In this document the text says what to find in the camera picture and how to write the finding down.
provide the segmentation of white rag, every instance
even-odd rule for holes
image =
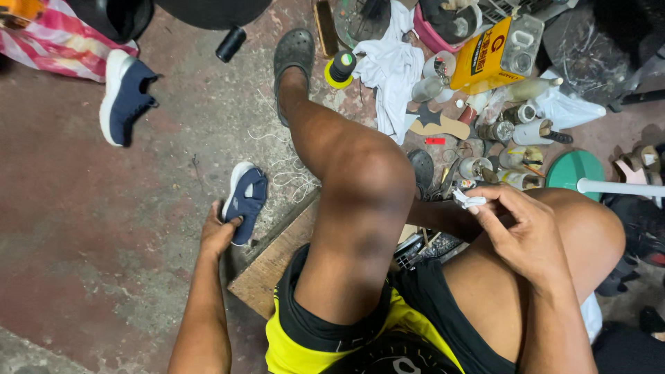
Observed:
[[[411,101],[411,90],[420,81],[425,64],[422,50],[402,41],[402,36],[414,28],[414,11],[409,11],[399,0],[390,0],[390,26],[386,34],[381,40],[361,41],[353,50],[355,55],[366,54],[353,70],[353,77],[360,77],[366,87],[378,87],[378,130],[399,145],[411,125],[404,121],[406,104]]]
[[[456,188],[453,191],[453,196],[455,197],[455,201],[458,203],[458,205],[464,209],[469,209],[469,207],[471,206],[485,205],[487,203],[487,199],[484,198],[483,196],[476,196],[475,198],[470,198],[469,196],[466,196],[462,191],[460,191],[459,188]]]

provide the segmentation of yellow tin can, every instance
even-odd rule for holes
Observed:
[[[477,94],[530,76],[544,29],[541,20],[522,15],[474,37],[458,53],[450,88]]]

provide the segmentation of wooden board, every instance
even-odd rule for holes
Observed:
[[[228,290],[265,319],[275,313],[273,289],[293,252],[309,242],[319,208],[318,196],[228,286]]]

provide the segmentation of pink basket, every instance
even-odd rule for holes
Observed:
[[[416,14],[414,15],[414,30],[418,33],[420,40],[431,49],[434,53],[439,53],[441,51],[448,51],[450,53],[455,53],[459,51],[464,44],[460,44],[458,47],[453,48],[450,44],[446,43],[439,34],[436,33],[432,25],[425,20],[422,16],[422,9],[420,4],[416,4]]]

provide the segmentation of leg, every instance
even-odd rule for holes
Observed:
[[[528,193],[554,209],[577,297],[580,303],[584,302],[623,254],[621,222],[609,209],[570,190],[552,188]],[[428,210],[427,206],[416,208]],[[445,263],[443,272],[458,307],[475,330],[495,352],[516,362],[528,302],[527,281],[493,251],[485,233]]]
[[[295,300],[325,321],[351,325],[379,301],[415,176],[392,139],[308,100],[300,69],[285,71],[279,90],[296,151],[323,183]]]

